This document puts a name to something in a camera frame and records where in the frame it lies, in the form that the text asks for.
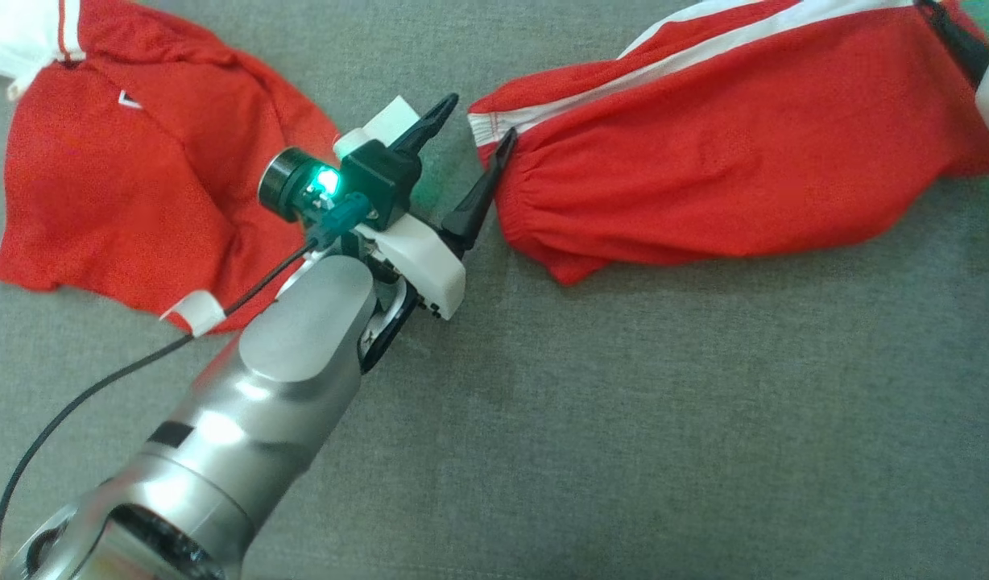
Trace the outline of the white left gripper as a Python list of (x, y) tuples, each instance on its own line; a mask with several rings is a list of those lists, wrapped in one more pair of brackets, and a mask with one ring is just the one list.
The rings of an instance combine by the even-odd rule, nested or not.
[(366, 127), (336, 144), (336, 163), (302, 148), (275, 155), (259, 181), (259, 201), (304, 227), (304, 262), (259, 316), (260, 375), (326, 375), (339, 367), (368, 371), (413, 309), (450, 319), (466, 292), (462, 257), (474, 249), (518, 142), (499, 140), (471, 191), (440, 226), (409, 212), (385, 231), (366, 225), (370, 202), (342, 180), (344, 155), (372, 139), (395, 153), (419, 155), (459, 102), (442, 98), (428, 113), (392, 103)]

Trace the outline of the red white-striped shorts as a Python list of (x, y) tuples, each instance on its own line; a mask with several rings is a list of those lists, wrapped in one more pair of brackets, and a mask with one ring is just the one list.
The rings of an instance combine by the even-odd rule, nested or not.
[(484, 163), (517, 134), (499, 223), (561, 285), (856, 245), (935, 181), (989, 173), (972, 82), (919, 0), (705, 0), (466, 117)]

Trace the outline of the red Bulls 23 jersey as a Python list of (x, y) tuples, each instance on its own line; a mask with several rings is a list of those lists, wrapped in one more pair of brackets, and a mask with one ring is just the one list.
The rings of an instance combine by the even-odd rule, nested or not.
[(162, 316), (223, 307), (302, 247), (259, 204), (284, 148), (336, 161), (339, 132), (255, 56), (134, 0), (0, 0), (15, 103), (0, 280)]

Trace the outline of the grey sofa seat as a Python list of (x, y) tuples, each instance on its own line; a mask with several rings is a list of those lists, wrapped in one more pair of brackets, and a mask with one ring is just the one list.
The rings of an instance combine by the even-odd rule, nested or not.
[[(457, 92), (414, 195), (436, 221), (482, 172), (471, 102), (616, 56), (691, 2), (145, 3), (266, 61), (340, 128)], [(248, 578), (989, 580), (989, 176), (936, 184), (862, 245), (572, 288), (495, 216), (461, 311), (413, 313)], [(86, 292), (0, 284), (0, 498), (68, 401), (177, 335)], [(227, 338), (75, 411), (21, 478), (1, 557), (122, 466)]]

